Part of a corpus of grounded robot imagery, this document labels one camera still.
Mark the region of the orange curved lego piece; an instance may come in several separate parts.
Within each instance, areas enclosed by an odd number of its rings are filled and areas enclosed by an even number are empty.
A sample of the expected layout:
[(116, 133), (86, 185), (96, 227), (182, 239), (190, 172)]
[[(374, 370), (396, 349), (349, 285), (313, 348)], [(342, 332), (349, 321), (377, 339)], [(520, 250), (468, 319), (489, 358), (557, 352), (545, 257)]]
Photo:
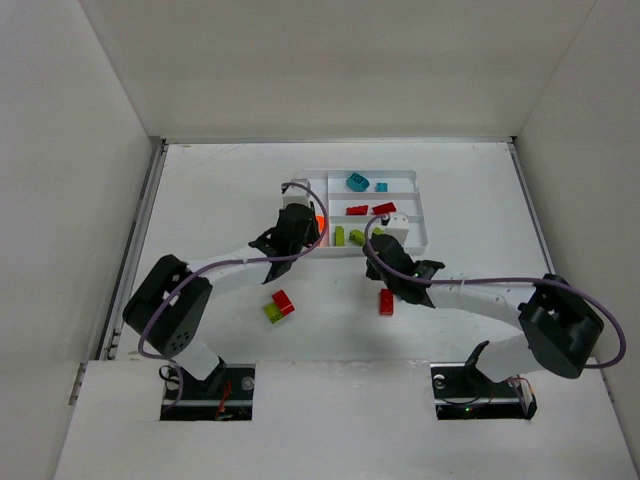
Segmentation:
[(319, 230), (319, 233), (320, 233), (320, 234), (322, 234), (322, 233), (324, 232), (324, 230), (325, 230), (325, 226), (326, 226), (326, 224), (325, 224), (325, 217), (324, 217), (324, 216), (320, 216), (320, 215), (318, 215), (318, 216), (316, 217), (316, 222), (317, 222), (317, 224), (318, 224), (318, 230)]

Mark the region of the green curved lego brick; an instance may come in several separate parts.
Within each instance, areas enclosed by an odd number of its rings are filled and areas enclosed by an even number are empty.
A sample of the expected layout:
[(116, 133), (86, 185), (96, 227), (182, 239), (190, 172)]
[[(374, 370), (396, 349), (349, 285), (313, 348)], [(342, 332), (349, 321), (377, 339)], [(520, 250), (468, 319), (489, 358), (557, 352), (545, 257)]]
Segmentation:
[(349, 232), (349, 241), (362, 247), (365, 244), (365, 235), (362, 231), (354, 229)]

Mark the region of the red sloped lego brick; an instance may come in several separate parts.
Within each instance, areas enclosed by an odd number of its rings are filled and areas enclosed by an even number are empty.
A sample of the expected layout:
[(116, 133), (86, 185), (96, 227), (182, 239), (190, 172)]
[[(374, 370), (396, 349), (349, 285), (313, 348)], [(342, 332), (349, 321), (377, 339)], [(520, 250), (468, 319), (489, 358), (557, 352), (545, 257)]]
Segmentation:
[(397, 208), (393, 202), (386, 202), (373, 206), (371, 211), (373, 215), (382, 215), (395, 213), (397, 211)]

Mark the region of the red 2x4 lego brick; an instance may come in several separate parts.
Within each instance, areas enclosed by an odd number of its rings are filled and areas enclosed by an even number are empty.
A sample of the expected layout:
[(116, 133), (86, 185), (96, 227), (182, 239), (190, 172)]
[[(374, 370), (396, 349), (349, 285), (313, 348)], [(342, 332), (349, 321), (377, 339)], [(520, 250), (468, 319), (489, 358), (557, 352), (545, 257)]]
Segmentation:
[(345, 209), (347, 216), (366, 216), (368, 214), (369, 207), (367, 205), (350, 206)]

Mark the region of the colorful monster lego figure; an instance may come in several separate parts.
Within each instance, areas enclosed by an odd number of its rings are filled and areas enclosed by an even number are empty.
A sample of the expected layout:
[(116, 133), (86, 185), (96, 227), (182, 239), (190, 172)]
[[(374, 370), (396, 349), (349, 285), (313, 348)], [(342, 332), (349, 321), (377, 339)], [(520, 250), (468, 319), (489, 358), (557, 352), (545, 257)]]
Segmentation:
[(354, 192), (365, 192), (370, 186), (367, 178), (357, 172), (353, 172), (345, 181), (346, 186)]

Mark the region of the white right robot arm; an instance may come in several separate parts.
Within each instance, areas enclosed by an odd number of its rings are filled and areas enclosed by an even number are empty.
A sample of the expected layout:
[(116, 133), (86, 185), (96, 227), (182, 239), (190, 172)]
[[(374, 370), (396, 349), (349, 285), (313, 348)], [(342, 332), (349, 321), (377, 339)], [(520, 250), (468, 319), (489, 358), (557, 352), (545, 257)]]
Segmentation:
[(538, 370), (576, 379), (604, 329), (584, 299), (550, 274), (524, 283), (474, 283), (442, 262), (412, 259), (387, 234), (373, 236), (363, 253), (366, 276), (409, 304), (459, 310), (518, 329), (506, 340), (481, 342), (465, 362), (494, 383)]

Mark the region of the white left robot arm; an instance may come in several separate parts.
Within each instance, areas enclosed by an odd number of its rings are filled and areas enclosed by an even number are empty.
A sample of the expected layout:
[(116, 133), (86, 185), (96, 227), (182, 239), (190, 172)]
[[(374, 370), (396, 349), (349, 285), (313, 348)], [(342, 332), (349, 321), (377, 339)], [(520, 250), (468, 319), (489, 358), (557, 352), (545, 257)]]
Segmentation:
[(278, 279), (319, 239), (314, 204), (292, 203), (279, 210), (274, 227), (248, 246), (209, 264), (190, 267), (172, 254), (165, 255), (124, 307), (124, 323), (160, 358), (179, 365), (196, 381), (214, 382), (225, 363), (196, 338), (209, 301)]

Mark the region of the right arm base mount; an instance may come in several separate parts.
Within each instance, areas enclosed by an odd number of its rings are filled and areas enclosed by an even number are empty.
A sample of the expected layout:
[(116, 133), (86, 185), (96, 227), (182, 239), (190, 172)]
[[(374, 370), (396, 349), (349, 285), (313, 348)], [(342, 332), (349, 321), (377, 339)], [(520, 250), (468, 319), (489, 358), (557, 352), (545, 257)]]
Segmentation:
[(496, 383), (477, 369), (488, 344), (478, 344), (464, 363), (430, 365), (438, 420), (530, 421), (537, 413), (536, 395), (528, 379), (516, 376)]

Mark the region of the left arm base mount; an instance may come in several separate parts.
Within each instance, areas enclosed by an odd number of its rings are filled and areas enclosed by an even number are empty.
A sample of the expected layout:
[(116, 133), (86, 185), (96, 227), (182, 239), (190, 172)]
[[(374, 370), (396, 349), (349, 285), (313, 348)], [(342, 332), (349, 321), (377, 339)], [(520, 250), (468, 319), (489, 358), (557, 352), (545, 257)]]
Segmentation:
[(161, 421), (244, 422), (253, 417), (255, 364), (226, 364), (214, 379), (199, 381), (175, 365), (158, 370), (164, 382)]

